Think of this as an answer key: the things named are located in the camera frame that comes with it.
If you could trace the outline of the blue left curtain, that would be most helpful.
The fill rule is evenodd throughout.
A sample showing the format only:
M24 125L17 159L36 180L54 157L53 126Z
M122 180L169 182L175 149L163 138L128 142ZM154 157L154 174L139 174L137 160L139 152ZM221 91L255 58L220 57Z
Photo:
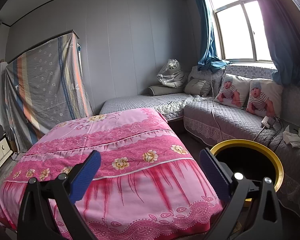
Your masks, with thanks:
M200 15L200 54L198 71L208 70L216 73L224 69L229 61L224 61L217 56L215 35L212 23L212 8L208 0L195 0Z

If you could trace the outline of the grey square cushion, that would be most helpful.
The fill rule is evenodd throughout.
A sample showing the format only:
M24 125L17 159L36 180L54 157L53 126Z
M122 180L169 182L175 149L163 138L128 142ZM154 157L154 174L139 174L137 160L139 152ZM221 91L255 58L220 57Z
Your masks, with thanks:
M191 79L184 88L184 92L190 95L206 97L211 90L211 81Z

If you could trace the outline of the yellow rimmed trash bin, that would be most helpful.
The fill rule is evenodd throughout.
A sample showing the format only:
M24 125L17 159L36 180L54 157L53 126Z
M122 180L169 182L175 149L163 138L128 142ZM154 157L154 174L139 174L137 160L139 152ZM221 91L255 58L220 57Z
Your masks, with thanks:
M242 173L245 178L261 181L269 177L277 193L283 182L283 166L277 155L266 146L244 139L230 139L218 143L210 152L230 170ZM243 207L251 207L252 199L245 200Z

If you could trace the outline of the baby print pillow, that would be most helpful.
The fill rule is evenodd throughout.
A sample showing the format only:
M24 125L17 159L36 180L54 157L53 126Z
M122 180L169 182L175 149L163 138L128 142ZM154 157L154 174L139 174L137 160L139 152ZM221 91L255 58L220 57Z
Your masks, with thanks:
M280 117L283 86L270 79L252 79L246 111L261 117Z
M222 84L214 101L226 106L242 108L250 89L251 79L225 74L222 79Z

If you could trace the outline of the white crumpled paper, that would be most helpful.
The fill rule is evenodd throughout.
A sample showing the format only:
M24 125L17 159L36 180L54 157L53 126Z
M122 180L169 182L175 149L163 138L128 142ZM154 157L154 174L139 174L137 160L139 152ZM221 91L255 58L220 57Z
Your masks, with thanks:
M289 125L285 128L283 132L283 140L286 145L292 146L292 148L300 149L300 137L295 133L290 133Z

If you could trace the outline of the grey bolster cushion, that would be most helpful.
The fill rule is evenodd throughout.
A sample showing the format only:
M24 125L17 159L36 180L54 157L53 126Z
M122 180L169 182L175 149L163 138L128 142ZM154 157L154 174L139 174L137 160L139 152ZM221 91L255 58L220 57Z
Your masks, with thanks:
M151 96L161 96L167 94L177 94L182 93L184 90L183 88L172 88L163 85L154 85L148 87L148 93Z

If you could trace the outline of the dark blue right curtain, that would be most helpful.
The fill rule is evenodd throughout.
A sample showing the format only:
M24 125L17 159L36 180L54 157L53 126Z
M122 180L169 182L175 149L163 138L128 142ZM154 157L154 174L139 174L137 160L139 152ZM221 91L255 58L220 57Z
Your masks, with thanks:
M272 62L273 80L300 87L300 33L282 0L257 0Z

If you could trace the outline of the window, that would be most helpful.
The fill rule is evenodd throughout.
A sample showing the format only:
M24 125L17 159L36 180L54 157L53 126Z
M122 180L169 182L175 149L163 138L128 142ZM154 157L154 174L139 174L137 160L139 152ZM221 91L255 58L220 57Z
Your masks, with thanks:
M271 62L257 0L208 0L220 57L233 62Z

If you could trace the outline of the right baby print pillow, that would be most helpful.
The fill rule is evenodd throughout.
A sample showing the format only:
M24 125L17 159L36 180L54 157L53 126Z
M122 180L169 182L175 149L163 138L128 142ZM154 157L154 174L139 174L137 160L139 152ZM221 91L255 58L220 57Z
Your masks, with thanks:
M270 79L252 79L246 111L261 117L280 117L283 86Z

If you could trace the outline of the striped grey sheet cover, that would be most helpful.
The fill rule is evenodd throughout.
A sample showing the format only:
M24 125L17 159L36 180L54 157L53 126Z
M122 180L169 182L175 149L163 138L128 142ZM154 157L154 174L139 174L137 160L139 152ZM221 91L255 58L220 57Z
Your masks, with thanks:
M30 48L7 65L5 106L18 152L27 152L57 124L93 114L74 31Z

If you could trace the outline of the grey quilted corner sofa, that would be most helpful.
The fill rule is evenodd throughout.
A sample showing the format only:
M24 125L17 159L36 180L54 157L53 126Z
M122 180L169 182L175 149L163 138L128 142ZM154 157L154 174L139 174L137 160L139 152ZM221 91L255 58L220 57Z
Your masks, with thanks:
M206 97L184 91L161 96L151 96L147 92L109 99L102 105L100 113L150 107L159 111L169 122L182 120L185 129L208 146L228 139L247 139L269 147L283 165L283 183L278 197L284 207L300 217L300 149L286 145L283 140L283 132L288 125L292 132L300 127L300 88L294 85L283 87L281 115L275 117L273 127L265 128L261 124L264 117L246 111L249 95L240 109L214 101L225 74L251 80L272 80L272 70L266 67L230 64L216 73L193 68L187 76L186 85L191 79L211 81L212 88Z

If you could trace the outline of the silver plastic bag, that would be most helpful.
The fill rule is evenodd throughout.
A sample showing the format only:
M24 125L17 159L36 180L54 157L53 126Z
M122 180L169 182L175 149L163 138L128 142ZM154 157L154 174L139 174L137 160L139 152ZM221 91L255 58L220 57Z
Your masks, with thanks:
M159 82L166 87L180 88L186 83L187 76L176 59L169 59L157 74Z

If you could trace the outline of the pink floral table cloth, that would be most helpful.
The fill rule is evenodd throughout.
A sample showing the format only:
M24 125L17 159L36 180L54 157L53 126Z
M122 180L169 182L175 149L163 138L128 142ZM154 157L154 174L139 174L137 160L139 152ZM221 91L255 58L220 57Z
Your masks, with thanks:
M99 239L176 239L206 233L222 204L197 162L151 108L57 124L0 188L0 222L16 229L32 177L55 179L92 151L101 166L76 207Z

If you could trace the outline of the left baby print pillow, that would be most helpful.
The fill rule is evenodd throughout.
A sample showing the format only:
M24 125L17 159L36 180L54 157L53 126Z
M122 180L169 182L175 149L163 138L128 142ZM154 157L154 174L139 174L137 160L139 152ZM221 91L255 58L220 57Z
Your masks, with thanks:
M222 84L214 101L226 106L242 108L250 89L251 79L225 74L222 79Z

